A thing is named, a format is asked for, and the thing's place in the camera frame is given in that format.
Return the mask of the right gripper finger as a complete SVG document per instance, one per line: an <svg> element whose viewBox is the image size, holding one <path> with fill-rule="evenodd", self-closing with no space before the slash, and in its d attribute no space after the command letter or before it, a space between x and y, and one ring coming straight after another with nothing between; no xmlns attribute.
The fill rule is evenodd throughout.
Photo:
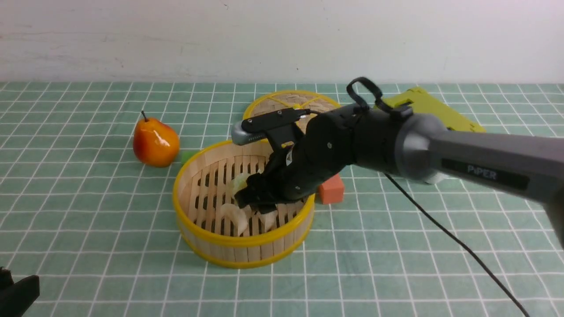
<svg viewBox="0 0 564 317"><path fill-rule="evenodd" d="M267 178L263 174L252 174L246 179L248 188L266 188Z"/></svg>
<svg viewBox="0 0 564 317"><path fill-rule="evenodd" d="M243 209L261 209L264 205L264 190L262 189L241 189L236 193L237 206Z"/></svg>

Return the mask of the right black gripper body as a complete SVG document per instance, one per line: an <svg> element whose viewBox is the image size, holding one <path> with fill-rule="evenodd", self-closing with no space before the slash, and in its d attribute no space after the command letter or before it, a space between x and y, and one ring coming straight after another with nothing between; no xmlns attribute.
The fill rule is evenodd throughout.
<svg viewBox="0 0 564 317"><path fill-rule="evenodd" d="M355 162L354 130L366 113L363 106L312 111L298 127L304 136L295 144L273 150L263 174L267 178L263 203L290 203L308 197L319 185Z"/></svg>

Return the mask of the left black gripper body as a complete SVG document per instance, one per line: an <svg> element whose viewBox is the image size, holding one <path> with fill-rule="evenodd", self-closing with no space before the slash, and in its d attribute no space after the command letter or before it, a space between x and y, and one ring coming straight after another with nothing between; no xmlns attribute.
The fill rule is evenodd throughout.
<svg viewBox="0 0 564 317"><path fill-rule="evenodd" d="M40 296L40 277L27 276L15 283L11 271L0 268L0 315L22 317Z"/></svg>

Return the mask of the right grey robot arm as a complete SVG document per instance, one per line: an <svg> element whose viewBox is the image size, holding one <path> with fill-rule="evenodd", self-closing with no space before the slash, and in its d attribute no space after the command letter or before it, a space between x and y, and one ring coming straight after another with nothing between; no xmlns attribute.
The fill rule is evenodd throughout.
<svg viewBox="0 0 564 317"><path fill-rule="evenodd" d="M262 214L293 203L345 166L436 183L451 175L541 205L563 242L562 138L449 130L410 106L386 111L350 104L334 110L284 108L234 124L238 146L267 139L272 154L234 198Z"/></svg>

